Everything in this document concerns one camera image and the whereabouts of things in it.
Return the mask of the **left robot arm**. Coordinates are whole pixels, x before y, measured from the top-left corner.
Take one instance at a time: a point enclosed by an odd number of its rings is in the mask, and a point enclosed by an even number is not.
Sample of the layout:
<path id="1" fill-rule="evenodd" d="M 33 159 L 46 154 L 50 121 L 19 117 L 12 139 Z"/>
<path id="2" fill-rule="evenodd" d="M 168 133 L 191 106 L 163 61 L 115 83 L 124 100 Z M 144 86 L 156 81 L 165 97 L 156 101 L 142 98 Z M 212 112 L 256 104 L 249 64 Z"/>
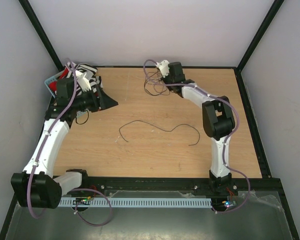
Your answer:
<path id="1" fill-rule="evenodd" d="M 94 113 L 118 105 L 99 84 L 91 87 L 84 78 L 62 78 L 55 82 L 55 87 L 55 104 L 45 113 L 37 147 L 22 172 L 14 173 L 10 180 L 22 207 L 55 209 L 68 192 L 84 194 L 89 190 L 86 170 L 70 169 L 54 177 L 60 147 L 78 112 Z"/>

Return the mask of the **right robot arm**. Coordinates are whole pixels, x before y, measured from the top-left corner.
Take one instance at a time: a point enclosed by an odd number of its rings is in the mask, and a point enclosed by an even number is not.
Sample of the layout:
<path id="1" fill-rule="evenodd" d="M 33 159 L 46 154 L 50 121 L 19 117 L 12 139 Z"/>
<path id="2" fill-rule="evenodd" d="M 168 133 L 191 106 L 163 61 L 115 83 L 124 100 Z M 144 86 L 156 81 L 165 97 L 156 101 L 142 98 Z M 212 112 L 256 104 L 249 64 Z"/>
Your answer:
<path id="1" fill-rule="evenodd" d="M 215 195 L 226 192 L 232 184 L 229 169 L 230 134 L 236 129 L 233 109 L 226 96 L 217 97 L 200 88 L 193 80 L 186 79 L 180 62 L 157 62 L 161 80 L 169 91 L 187 99 L 202 111 L 205 134 L 211 138 L 211 167 L 209 170 L 209 190 Z"/>

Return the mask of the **light blue plastic basket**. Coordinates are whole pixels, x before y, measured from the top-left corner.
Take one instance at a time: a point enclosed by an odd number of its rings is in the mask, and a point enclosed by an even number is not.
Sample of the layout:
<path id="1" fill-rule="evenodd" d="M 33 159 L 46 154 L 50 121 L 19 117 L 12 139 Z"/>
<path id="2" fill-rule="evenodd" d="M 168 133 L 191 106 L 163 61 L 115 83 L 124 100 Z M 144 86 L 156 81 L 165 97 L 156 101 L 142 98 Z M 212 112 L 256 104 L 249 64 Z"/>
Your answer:
<path id="1" fill-rule="evenodd" d="M 63 74 L 63 72 L 59 72 L 58 74 L 55 74 L 44 81 L 45 86 L 47 87 L 47 89 L 49 90 L 53 98 L 56 98 L 57 96 L 57 81 L 65 77 L 66 75 Z M 80 85 L 77 83 L 76 96 L 79 96 L 81 93 L 82 93 L 82 89 Z M 86 113 L 87 113 L 86 111 L 77 111 L 77 117 L 83 116 Z"/>

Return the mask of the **zebra striped cloth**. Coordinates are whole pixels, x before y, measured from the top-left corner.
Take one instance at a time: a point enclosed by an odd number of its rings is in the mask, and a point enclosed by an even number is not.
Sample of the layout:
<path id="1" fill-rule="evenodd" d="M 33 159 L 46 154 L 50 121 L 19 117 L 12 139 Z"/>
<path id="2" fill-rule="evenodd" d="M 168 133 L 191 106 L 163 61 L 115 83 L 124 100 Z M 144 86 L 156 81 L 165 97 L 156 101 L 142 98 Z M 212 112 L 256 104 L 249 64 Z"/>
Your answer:
<path id="1" fill-rule="evenodd" d="M 97 95 L 97 87 L 103 88 L 102 79 L 97 76 L 97 69 L 86 63 L 75 64 L 73 62 L 67 62 L 65 68 L 68 70 L 66 78 L 75 78 L 71 71 L 75 68 L 76 76 L 76 96 L 80 96 L 82 93 L 87 91 L 93 91 Z"/>

